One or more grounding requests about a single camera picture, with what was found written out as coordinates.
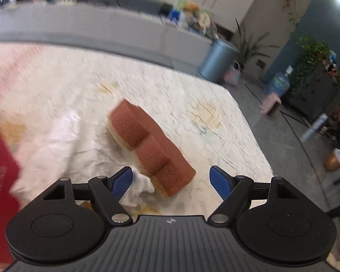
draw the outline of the sponge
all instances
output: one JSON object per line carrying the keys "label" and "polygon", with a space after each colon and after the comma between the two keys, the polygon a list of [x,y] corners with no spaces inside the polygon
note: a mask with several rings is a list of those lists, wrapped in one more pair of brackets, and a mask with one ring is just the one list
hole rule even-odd
{"label": "sponge", "polygon": [[110,113],[107,128],[118,144],[135,154],[139,171],[162,196],[173,196],[194,178],[195,170],[141,107],[124,99]]}

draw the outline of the gray floor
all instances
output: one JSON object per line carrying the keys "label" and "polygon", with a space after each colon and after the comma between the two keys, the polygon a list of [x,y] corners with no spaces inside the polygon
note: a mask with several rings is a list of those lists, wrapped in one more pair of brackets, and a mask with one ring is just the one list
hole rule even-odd
{"label": "gray floor", "polygon": [[[304,143],[299,137],[308,129],[299,114],[280,108],[272,117],[260,112],[265,97],[260,82],[241,79],[238,87],[224,84],[239,105],[259,147],[272,167],[273,174],[282,176],[327,212],[340,205],[339,187],[333,181],[340,176],[325,170],[323,162],[333,149],[328,139],[316,133]],[[333,254],[340,259],[340,222],[335,220],[338,240]]]}

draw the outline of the crumpled white towel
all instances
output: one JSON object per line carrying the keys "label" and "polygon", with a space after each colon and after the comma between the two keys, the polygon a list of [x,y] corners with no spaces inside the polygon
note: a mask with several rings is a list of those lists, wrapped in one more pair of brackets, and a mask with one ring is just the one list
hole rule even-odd
{"label": "crumpled white towel", "polygon": [[11,193],[26,206],[61,177],[72,183],[86,183],[99,176],[112,176],[131,166],[132,184],[120,200],[123,206],[137,207],[142,192],[155,191],[150,178],[132,166],[131,154],[107,133],[101,121],[81,120],[75,110],[54,120],[48,136],[38,135],[23,144],[15,155],[22,170]]}
{"label": "crumpled white towel", "polygon": [[42,143],[25,164],[21,164],[19,178],[10,190],[22,207],[63,177],[78,142],[79,128],[80,117],[71,109],[54,120],[44,142],[42,136],[36,137],[34,143]]}
{"label": "crumpled white towel", "polygon": [[125,195],[120,199],[120,204],[128,207],[137,207],[139,196],[142,192],[154,193],[155,187],[152,185],[149,177],[142,175],[135,167],[132,169],[132,184],[126,191]]}

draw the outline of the small stool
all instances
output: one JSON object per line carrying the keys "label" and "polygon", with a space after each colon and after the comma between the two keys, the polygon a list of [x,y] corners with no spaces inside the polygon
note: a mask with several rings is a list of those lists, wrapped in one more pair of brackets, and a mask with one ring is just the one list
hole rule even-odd
{"label": "small stool", "polygon": [[263,100],[261,105],[261,112],[267,116],[273,116],[275,112],[278,110],[278,107],[281,105],[281,99],[278,95],[273,92]]}

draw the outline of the dark cabinet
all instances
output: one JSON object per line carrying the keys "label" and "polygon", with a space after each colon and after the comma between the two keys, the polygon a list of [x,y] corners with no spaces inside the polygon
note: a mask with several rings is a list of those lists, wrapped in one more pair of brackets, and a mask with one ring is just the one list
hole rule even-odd
{"label": "dark cabinet", "polygon": [[313,122],[324,112],[339,89],[325,68],[319,64],[315,70],[306,76],[306,87],[296,87],[297,94],[288,93],[286,101],[303,112],[306,118]]}

